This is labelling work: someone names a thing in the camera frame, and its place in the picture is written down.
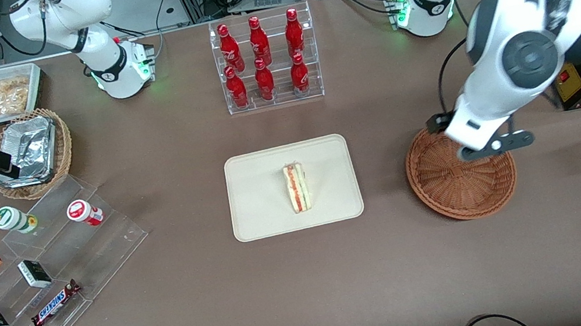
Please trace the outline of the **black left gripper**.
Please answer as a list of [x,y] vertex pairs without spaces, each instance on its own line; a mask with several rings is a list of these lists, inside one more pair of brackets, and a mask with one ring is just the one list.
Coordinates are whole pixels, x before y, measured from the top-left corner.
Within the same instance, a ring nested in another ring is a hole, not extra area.
[[449,125],[451,125],[454,116],[455,110],[450,110],[449,112],[443,112],[431,116],[425,124],[426,132],[429,134],[438,134],[444,132],[444,130],[447,130]]

